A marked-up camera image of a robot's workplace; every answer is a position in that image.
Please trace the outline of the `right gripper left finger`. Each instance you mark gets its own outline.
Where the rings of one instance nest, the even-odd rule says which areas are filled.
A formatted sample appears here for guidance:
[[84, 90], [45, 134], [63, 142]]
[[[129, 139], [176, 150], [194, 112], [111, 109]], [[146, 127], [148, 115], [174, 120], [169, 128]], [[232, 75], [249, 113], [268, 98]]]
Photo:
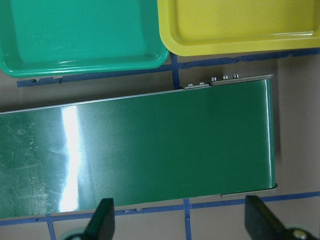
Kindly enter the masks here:
[[112, 240], [115, 233], [113, 198], [103, 198], [85, 228], [85, 240]]

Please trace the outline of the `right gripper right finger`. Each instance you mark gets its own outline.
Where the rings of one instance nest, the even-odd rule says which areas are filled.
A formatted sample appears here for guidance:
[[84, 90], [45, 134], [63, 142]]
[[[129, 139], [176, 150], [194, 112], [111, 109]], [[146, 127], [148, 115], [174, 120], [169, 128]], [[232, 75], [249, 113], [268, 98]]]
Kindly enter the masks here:
[[290, 240], [290, 232], [256, 195], [245, 197], [244, 226], [252, 240]]

